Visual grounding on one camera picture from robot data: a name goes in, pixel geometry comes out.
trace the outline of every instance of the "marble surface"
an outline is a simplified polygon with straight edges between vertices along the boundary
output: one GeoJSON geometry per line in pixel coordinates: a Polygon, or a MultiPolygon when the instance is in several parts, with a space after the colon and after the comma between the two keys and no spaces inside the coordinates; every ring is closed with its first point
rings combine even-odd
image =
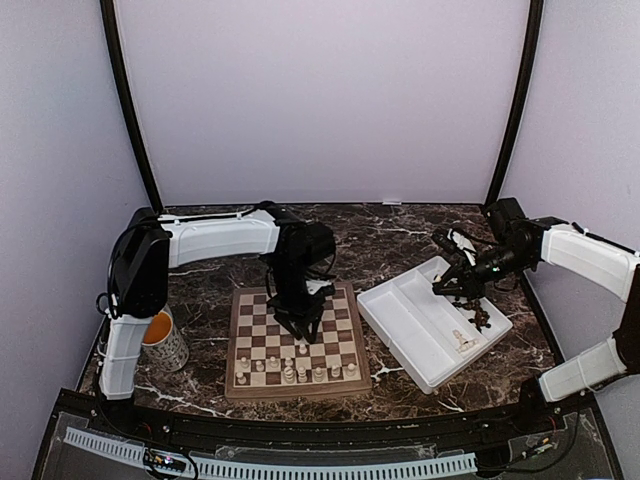
{"type": "MultiPolygon", "coordinates": [[[[356,295],[442,254],[430,235],[458,225],[492,239],[477,206],[469,205],[302,205],[300,217],[319,220],[335,233],[337,279],[356,295]]],[[[220,207],[174,208],[170,213],[227,211],[220,207]]],[[[264,284],[265,267],[255,257],[192,263],[172,270],[169,305],[190,349],[186,367],[158,373],[144,355],[136,374],[136,403],[200,415],[271,421],[367,421],[415,418],[515,403],[523,380],[553,367],[553,356],[522,291],[489,286],[487,297],[514,324],[486,355],[432,395],[425,395],[363,321],[373,377],[370,394],[333,400],[299,398],[285,402],[229,403],[224,398],[231,298],[235,288],[264,284]]],[[[81,391],[91,392],[95,358],[81,391]]]]}

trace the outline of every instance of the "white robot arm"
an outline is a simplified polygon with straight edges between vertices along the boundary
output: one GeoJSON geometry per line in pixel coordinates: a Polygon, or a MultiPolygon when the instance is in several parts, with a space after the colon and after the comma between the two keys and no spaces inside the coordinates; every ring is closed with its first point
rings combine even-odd
{"type": "Polygon", "coordinates": [[[539,261],[566,268],[611,291],[627,306],[620,328],[610,338],[537,379],[544,401],[557,402],[620,376],[638,373],[640,355],[635,347],[640,338],[638,252],[593,235],[575,223],[569,225],[553,217],[530,220],[515,199],[500,200],[486,213],[500,242],[487,253],[471,253],[468,245],[462,243],[465,235],[460,230],[439,230],[434,234],[438,245],[458,256],[458,262],[434,284],[434,292],[479,298],[484,296],[487,282],[527,268],[535,270],[539,261]]]}
{"type": "Polygon", "coordinates": [[[108,292],[109,338],[99,387],[107,400],[133,395],[142,340],[167,301],[168,269],[197,260],[260,255],[273,274],[277,294],[269,300],[275,319],[296,338],[315,341],[331,277],[312,265],[335,255],[331,230],[263,202],[223,215],[134,215],[111,258],[108,292]]]}

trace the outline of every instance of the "patterned cup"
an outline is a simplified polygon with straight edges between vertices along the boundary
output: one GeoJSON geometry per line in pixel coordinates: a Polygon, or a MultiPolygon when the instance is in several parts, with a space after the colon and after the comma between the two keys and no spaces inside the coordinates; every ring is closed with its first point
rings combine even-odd
{"type": "Polygon", "coordinates": [[[189,349],[173,323],[168,305],[153,317],[142,341],[144,353],[158,369],[177,372],[189,359],[189,349]]]}

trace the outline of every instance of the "chessboard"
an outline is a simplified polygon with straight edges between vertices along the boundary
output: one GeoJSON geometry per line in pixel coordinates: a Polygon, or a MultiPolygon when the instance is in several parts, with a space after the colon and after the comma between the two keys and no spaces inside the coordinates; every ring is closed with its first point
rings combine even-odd
{"type": "Polygon", "coordinates": [[[335,288],[312,345],[296,340],[274,319],[264,288],[234,292],[225,384],[228,400],[321,399],[371,391],[353,287],[340,282],[335,288]]]}

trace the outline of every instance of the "lavender wall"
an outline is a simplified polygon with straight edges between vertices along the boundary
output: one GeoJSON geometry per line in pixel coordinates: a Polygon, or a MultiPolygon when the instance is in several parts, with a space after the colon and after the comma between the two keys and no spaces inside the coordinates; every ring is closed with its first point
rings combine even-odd
{"type": "MultiPolygon", "coordinates": [[[[546,2],[503,196],[640,249],[640,3],[546,2]]],[[[565,356],[617,328],[622,302],[572,274],[530,275],[565,356]]],[[[640,478],[640,379],[598,395],[627,478],[640,478]]]]}
{"type": "Polygon", "coordinates": [[[75,387],[117,232],[146,199],[98,1],[0,4],[0,476],[31,475],[75,387]]]}
{"type": "Polygon", "coordinates": [[[165,203],[484,200],[527,0],[116,3],[165,203]]]}

